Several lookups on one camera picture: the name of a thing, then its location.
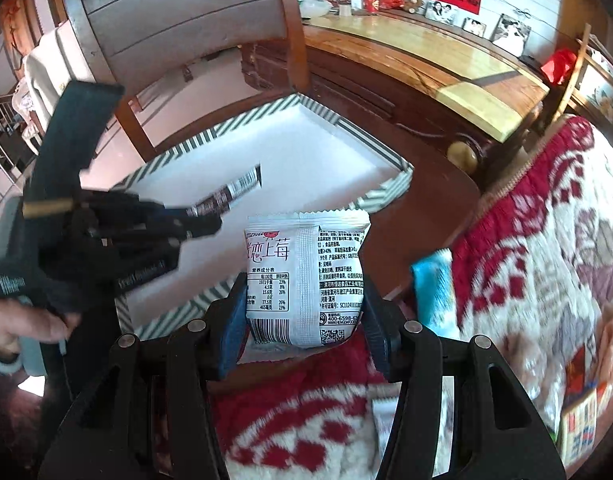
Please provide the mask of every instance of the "blue snack package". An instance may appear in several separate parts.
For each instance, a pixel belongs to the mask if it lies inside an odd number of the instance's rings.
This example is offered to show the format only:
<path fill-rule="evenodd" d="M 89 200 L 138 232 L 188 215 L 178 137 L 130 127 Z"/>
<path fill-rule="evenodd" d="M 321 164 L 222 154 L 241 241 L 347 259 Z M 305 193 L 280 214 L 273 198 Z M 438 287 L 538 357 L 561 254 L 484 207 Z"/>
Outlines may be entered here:
<path fill-rule="evenodd" d="M 451 250 L 441 249 L 411 265 L 418 321 L 440 337 L 459 339 Z"/>

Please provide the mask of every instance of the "qr code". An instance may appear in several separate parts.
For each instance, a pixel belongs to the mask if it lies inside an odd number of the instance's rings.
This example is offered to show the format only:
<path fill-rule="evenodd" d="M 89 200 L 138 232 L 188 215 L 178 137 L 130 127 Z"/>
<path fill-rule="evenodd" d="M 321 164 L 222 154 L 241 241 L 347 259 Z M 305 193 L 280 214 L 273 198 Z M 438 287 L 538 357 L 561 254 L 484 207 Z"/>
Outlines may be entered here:
<path fill-rule="evenodd" d="M 335 343 L 344 339 L 344 329 L 342 330 L 320 330 L 322 344 Z"/>

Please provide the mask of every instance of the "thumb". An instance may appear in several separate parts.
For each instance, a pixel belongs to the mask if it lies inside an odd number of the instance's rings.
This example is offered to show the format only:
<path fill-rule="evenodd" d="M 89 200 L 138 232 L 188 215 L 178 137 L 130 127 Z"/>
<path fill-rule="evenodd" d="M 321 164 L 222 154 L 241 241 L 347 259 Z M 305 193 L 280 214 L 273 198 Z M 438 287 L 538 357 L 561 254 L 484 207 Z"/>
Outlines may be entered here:
<path fill-rule="evenodd" d="M 42 308 L 8 301 L 0 312 L 4 329 L 13 336 L 56 343 L 66 339 L 68 335 L 68 329 L 62 320 Z"/>

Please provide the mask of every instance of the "light wood countertop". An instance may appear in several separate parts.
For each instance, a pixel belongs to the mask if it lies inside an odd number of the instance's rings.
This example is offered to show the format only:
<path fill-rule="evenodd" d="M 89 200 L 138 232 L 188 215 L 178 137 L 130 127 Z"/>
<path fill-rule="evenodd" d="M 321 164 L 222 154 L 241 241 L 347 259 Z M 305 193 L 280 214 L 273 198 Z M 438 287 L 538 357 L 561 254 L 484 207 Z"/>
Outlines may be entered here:
<path fill-rule="evenodd" d="M 439 30 L 386 16 L 325 16 L 306 44 L 378 70 L 433 97 L 504 142 L 549 92 L 538 77 Z"/>

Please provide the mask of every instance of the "cable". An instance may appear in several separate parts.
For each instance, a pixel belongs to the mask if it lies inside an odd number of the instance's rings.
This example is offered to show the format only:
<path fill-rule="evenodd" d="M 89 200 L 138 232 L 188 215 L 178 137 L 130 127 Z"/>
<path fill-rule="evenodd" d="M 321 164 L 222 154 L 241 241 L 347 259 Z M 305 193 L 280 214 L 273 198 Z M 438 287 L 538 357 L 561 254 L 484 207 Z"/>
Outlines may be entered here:
<path fill-rule="evenodd" d="M 563 36 L 566 36 L 567 38 L 569 38 L 572 41 L 577 41 L 578 38 L 574 38 L 573 36 L 569 36 L 569 34 L 562 32 L 560 29 L 558 29 L 557 27 L 554 27 L 553 25 L 551 25 L 549 22 L 546 22 L 545 20 L 542 20 L 541 18 L 538 18 L 537 16 L 533 16 L 528 9 L 520 9 L 520 7 L 513 5 L 512 3 L 508 2 L 507 0 L 500 0 L 501 2 L 504 2 L 505 4 L 507 4 L 509 7 L 512 7 L 515 12 L 517 14 L 522 14 L 525 19 L 527 20 L 536 20 L 538 22 L 542 22 L 546 25 L 548 25 L 549 27 L 553 28 L 553 30 L 555 30 L 556 32 L 558 32 L 559 34 L 562 34 Z"/>

